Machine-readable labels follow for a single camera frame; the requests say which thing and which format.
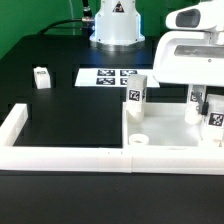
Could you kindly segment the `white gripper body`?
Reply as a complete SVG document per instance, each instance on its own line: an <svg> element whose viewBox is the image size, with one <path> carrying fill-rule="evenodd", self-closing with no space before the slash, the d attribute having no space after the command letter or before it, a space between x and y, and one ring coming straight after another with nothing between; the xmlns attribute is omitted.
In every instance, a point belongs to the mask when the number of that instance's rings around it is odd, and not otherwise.
<svg viewBox="0 0 224 224"><path fill-rule="evenodd" d="M208 32L170 31L158 43L153 72L162 83L224 87L224 45Z"/></svg>

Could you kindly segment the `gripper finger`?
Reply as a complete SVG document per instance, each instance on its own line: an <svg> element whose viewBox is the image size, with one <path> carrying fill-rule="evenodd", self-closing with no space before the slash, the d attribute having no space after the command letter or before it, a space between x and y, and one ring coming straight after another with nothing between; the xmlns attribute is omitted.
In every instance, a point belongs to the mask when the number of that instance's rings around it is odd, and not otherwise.
<svg viewBox="0 0 224 224"><path fill-rule="evenodd" d="M198 106L197 106L198 113L201 115L207 115L209 103L202 100L202 96L200 95L199 92L195 92L194 97L196 98L196 100L198 102Z"/></svg>

